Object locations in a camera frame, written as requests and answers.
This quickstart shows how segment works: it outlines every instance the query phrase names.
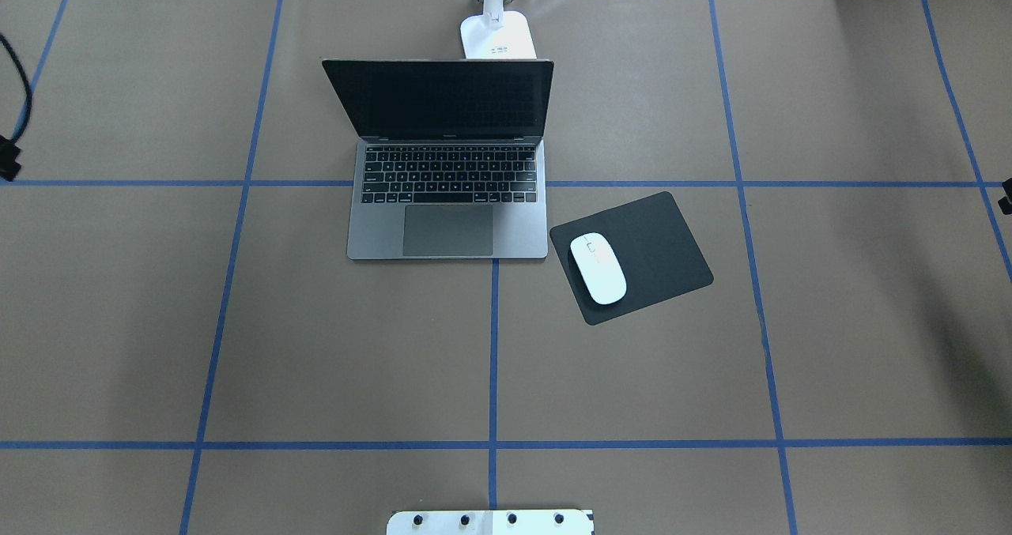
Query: lamp base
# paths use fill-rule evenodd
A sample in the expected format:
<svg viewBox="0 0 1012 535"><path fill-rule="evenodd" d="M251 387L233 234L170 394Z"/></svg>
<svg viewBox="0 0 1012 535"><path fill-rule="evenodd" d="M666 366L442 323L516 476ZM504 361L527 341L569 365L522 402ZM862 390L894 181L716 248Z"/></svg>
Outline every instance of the lamp base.
<svg viewBox="0 0 1012 535"><path fill-rule="evenodd" d="M485 16L470 16L460 23L463 54L470 60L535 60L534 40L527 17L503 12L502 27L492 28Z"/></svg>

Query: white lamp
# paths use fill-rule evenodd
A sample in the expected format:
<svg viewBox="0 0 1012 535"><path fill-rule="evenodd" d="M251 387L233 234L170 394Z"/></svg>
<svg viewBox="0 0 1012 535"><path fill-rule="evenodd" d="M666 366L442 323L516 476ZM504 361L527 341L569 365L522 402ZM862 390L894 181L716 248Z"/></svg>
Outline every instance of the white lamp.
<svg viewBox="0 0 1012 535"><path fill-rule="evenodd" d="M481 16L470 16L460 23L463 53L470 60L535 60L534 40L530 37L527 17L520 12L505 12L503 0L482 0Z"/></svg>

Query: laptop trackpad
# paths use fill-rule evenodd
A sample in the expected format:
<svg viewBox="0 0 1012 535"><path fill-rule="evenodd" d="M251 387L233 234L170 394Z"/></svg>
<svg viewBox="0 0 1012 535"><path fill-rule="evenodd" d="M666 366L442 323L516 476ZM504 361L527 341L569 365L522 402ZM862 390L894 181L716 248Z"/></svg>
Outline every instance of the laptop trackpad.
<svg viewBox="0 0 1012 535"><path fill-rule="evenodd" d="M405 257L492 255L491 204L408 204Z"/></svg>

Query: table surface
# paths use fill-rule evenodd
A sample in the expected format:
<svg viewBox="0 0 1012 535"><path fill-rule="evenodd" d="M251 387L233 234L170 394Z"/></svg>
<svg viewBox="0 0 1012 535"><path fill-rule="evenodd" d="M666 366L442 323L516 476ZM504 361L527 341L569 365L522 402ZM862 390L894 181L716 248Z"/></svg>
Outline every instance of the table surface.
<svg viewBox="0 0 1012 535"><path fill-rule="evenodd" d="M712 285L588 327L554 254L347 260L319 59L459 57L473 0L0 0L3 531L1012 530L1012 2L514 6L550 225L669 190Z"/></svg>

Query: laptop keyboard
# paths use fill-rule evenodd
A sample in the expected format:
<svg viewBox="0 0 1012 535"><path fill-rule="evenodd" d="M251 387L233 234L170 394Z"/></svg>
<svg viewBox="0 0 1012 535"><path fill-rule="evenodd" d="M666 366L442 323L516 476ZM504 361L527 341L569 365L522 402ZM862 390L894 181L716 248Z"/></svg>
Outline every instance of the laptop keyboard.
<svg viewBox="0 0 1012 535"><path fill-rule="evenodd" d="M362 203L535 203L534 147L366 147Z"/></svg>

